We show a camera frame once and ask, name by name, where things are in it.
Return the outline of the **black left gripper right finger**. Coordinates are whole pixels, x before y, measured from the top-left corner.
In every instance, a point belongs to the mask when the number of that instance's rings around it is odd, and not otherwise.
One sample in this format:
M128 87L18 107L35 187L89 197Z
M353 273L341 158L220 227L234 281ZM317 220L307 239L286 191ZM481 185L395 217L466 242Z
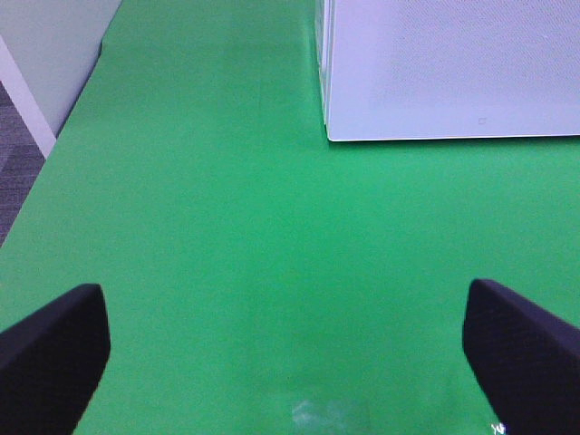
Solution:
M462 348L507 433L578 433L578 328L496 281L476 279Z

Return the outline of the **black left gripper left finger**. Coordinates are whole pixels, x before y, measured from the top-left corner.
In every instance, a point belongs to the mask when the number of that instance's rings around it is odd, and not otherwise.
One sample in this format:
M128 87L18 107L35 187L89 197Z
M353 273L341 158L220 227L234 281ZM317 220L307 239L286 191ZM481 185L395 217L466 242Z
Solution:
M100 285L83 284L1 333L1 431L71 434L111 353Z

